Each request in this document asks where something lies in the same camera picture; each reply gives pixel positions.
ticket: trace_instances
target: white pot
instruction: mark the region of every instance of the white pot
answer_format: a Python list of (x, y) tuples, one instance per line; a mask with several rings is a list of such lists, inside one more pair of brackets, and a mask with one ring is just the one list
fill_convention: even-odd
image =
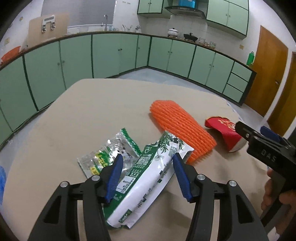
[(171, 28), (168, 30), (168, 37), (178, 37), (179, 31), (175, 30), (175, 28)]

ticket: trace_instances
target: blue object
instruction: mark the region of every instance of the blue object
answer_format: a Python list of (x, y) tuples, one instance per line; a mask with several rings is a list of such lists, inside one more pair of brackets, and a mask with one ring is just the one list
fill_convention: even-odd
[(121, 154), (118, 154), (115, 161), (112, 165), (113, 169), (111, 172), (111, 175), (109, 177), (108, 183), (107, 183), (107, 193), (105, 196), (105, 199), (107, 202), (110, 202), (111, 199), (114, 197), (116, 187), (118, 185), (118, 181), (121, 175), (121, 171), (123, 168), (123, 157)]
[(268, 129), (265, 126), (261, 127), (260, 133), (270, 140), (273, 140), (277, 143), (281, 142), (281, 137), (277, 133), (274, 133), (272, 130)]
[(173, 156), (173, 166), (178, 179), (178, 183), (182, 192), (182, 195), (189, 202), (192, 199), (192, 194), (190, 192), (190, 181), (183, 169), (183, 160), (178, 158), (177, 154)]
[(179, 0), (179, 6), (195, 8), (195, 0)]
[(6, 174), (4, 168), (0, 166), (0, 205), (3, 202), (4, 187), (6, 183)]

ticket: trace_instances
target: blue gripper pad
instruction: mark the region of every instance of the blue gripper pad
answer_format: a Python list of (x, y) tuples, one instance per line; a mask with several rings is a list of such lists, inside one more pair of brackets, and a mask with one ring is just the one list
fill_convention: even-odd
[(120, 175), (121, 175), (121, 171), (122, 171), (122, 168), (123, 168), (123, 157), (122, 157), (122, 155), (117, 155), (115, 161), (113, 162), (112, 167), (113, 167), (112, 172), (111, 172), (109, 180), (108, 180), (108, 182), (106, 184), (107, 193), (106, 193), (105, 199), (107, 200), (108, 203), (114, 197), (116, 187), (118, 185), (118, 181), (119, 181), (119, 178), (120, 178)]
[(179, 153), (176, 153), (173, 156), (174, 170), (175, 170), (183, 197), (186, 198), (186, 200), (189, 202), (192, 199), (192, 194), (190, 192), (190, 181), (185, 173), (185, 170), (182, 164), (183, 164), (182, 158), (180, 157)]
[(260, 133), (270, 140), (273, 140), (277, 143), (281, 142), (281, 137), (277, 133), (274, 133), (272, 130), (268, 129), (265, 126), (261, 127)]

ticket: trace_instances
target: green bottle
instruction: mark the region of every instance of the green bottle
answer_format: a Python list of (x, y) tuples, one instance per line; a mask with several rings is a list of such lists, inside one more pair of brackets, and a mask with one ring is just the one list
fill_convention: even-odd
[(250, 64), (253, 63), (254, 57), (255, 57), (254, 52), (249, 53), (249, 57), (248, 57), (248, 60), (247, 60), (247, 66), (250, 66)]

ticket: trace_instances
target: green and white package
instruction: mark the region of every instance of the green and white package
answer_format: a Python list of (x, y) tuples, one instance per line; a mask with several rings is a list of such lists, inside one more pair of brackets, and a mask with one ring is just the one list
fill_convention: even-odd
[(90, 178), (92, 175), (99, 175), (104, 167), (112, 165), (117, 154), (123, 156), (121, 180), (141, 155), (140, 148), (130, 138), (125, 128), (122, 128), (114, 138), (107, 140), (98, 151), (93, 151), (77, 160), (85, 176)]
[(165, 131), (146, 145), (138, 161), (120, 181), (110, 205), (104, 207), (107, 223), (131, 228), (145, 213), (174, 174), (172, 157), (179, 153), (184, 162), (194, 149)]

